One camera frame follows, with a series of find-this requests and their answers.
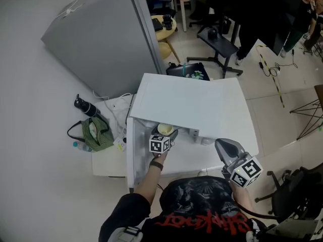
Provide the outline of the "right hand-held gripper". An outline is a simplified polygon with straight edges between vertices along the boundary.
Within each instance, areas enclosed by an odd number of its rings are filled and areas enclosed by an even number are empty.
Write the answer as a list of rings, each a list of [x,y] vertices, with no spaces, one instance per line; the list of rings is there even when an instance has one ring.
[[[262,174],[263,168],[258,159],[245,153],[245,149],[239,142],[218,138],[214,146],[221,162],[230,174],[230,181],[237,186],[246,188]]]

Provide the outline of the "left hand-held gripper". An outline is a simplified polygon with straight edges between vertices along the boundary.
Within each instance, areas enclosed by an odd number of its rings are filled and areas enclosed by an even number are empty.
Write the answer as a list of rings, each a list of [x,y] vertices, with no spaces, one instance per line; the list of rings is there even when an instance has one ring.
[[[158,131],[158,126],[155,126],[151,130],[151,136],[149,139],[149,151],[152,153],[164,153],[170,149],[171,143],[173,143],[178,135],[178,130],[174,130],[168,137],[161,136]]]

